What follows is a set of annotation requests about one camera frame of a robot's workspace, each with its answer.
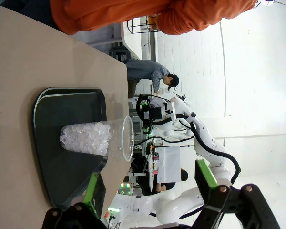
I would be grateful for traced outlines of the person in orange hoodie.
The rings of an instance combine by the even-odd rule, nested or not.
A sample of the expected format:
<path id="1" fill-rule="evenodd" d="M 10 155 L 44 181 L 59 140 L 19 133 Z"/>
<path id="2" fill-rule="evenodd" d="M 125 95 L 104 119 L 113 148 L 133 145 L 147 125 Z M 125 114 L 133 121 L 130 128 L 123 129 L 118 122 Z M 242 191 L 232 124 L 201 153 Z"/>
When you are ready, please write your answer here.
<path id="1" fill-rule="evenodd" d="M 160 31 L 181 35 L 233 19 L 255 4 L 256 0 L 50 0 L 50 9 L 68 35 L 153 15 Z"/>

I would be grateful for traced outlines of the black stool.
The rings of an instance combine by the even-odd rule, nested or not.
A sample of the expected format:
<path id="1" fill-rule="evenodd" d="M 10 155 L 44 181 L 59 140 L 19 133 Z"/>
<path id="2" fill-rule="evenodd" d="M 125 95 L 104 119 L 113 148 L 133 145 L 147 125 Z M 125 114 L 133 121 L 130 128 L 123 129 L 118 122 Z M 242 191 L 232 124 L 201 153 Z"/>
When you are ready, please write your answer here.
<path id="1" fill-rule="evenodd" d="M 109 55 L 124 64 L 126 64 L 131 57 L 130 51 L 124 48 L 111 49 Z"/>

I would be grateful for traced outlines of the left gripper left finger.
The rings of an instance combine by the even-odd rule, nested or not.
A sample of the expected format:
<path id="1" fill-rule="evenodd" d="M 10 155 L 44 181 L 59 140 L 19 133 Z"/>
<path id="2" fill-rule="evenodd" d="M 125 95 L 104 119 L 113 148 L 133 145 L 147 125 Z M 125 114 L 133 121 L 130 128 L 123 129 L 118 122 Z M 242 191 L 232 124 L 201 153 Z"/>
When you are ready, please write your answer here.
<path id="1" fill-rule="evenodd" d="M 107 229 L 101 221 L 105 194 L 102 176 L 93 173 L 83 200 L 69 206 L 67 210 L 49 209 L 41 229 Z"/>

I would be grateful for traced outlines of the person in grey shirt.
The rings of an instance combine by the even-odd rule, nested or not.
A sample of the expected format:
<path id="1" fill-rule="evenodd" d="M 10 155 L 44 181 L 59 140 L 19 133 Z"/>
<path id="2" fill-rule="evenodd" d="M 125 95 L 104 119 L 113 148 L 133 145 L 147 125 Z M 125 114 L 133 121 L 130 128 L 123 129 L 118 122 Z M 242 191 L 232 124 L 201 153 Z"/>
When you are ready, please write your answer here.
<path id="1" fill-rule="evenodd" d="M 151 60 L 129 59 L 126 62 L 128 98 L 135 95 L 136 86 L 140 80 L 150 80 L 153 84 L 154 93 L 160 90 L 160 83 L 168 86 L 167 90 L 176 88 L 179 85 L 179 77 L 163 65 Z"/>

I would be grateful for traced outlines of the black plastic serving tray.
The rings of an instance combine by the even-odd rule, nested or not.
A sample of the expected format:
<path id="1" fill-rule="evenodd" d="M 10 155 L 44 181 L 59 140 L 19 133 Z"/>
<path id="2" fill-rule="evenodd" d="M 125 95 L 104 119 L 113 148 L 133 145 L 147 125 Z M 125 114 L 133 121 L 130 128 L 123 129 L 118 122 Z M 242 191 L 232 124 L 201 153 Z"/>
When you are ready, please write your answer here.
<path id="1" fill-rule="evenodd" d="M 101 172 L 108 157 L 65 150 L 60 143 L 64 126 L 105 121 L 101 89 L 50 87 L 37 98 L 32 116 L 36 154 L 48 198 L 66 210 L 87 188 L 94 172 Z"/>

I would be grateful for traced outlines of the glass tea drink dispenser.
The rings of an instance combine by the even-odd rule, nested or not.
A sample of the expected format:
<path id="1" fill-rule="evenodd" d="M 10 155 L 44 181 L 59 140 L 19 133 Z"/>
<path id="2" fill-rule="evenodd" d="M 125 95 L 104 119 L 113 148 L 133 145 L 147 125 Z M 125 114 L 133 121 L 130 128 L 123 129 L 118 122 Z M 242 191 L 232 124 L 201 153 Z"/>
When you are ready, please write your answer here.
<path id="1" fill-rule="evenodd" d="M 157 19 L 160 16 L 160 14 L 154 14 L 154 15 L 148 15 L 147 16 L 147 26 L 151 30 L 159 31 L 159 27 L 157 25 Z"/>

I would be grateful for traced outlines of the white table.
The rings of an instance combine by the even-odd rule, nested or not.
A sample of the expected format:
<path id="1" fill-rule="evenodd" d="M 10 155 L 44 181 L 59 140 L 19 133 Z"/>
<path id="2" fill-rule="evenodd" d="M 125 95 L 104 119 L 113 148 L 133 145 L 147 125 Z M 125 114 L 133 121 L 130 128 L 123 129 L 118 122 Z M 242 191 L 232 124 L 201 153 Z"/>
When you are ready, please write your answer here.
<path id="1" fill-rule="evenodd" d="M 151 60 L 157 60 L 157 32 L 150 29 L 148 33 L 131 34 L 127 28 L 127 21 L 121 24 L 122 43 L 137 59 L 142 59 L 142 48 L 149 46 Z M 141 40 L 141 36 L 144 34 L 149 38 L 146 45 L 142 45 Z"/>

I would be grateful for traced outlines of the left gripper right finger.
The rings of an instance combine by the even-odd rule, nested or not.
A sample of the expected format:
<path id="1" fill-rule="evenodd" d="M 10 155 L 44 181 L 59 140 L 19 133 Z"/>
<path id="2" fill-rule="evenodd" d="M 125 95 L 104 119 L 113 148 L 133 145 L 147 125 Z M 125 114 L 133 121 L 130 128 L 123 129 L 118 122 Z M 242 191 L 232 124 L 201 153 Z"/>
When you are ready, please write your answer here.
<path id="1" fill-rule="evenodd" d="M 257 185 L 245 184 L 241 189 L 219 185 L 204 160 L 195 161 L 195 180 L 204 207 L 191 229 L 218 229 L 225 214 L 234 214 L 242 229 L 280 229 Z"/>

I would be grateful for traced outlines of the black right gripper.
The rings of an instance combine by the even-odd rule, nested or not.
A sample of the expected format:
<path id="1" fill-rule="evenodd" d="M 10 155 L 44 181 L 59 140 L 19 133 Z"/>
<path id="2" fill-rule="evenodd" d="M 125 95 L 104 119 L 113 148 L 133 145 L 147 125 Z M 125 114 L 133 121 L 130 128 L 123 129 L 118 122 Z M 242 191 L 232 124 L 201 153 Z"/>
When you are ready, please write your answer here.
<path id="1" fill-rule="evenodd" d="M 140 112 L 143 109 L 143 118 L 140 117 L 142 122 L 142 131 L 144 134 L 150 134 L 151 132 L 151 120 L 150 119 L 162 119 L 161 107 L 149 107 L 149 96 L 139 95 L 136 101 L 136 112 Z"/>

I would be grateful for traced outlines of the clear plastic cup with ice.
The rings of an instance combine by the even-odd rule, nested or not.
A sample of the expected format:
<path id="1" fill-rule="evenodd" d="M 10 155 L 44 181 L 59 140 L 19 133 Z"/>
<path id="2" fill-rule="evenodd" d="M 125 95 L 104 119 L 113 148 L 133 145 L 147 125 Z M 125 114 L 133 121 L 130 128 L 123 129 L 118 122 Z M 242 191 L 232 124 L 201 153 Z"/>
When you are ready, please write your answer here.
<path id="1" fill-rule="evenodd" d="M 64 126 L 61 146 L 68 151 L 112 156 L 131 161 L 134 149 L 133 122 L 129 116 L 112 121 Z"/>

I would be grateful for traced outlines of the white cabinet box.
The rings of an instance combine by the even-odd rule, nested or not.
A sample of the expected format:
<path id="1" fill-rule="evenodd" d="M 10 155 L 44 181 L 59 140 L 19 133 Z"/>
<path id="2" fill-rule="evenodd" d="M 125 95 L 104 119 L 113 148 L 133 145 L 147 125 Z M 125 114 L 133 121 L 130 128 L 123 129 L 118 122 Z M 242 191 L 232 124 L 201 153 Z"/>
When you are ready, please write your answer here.
<path id="1" fill-rule="evenodd" d="M 181 181 L 180 147 L 157 148 L 158 183 L 176 183 Z"/>

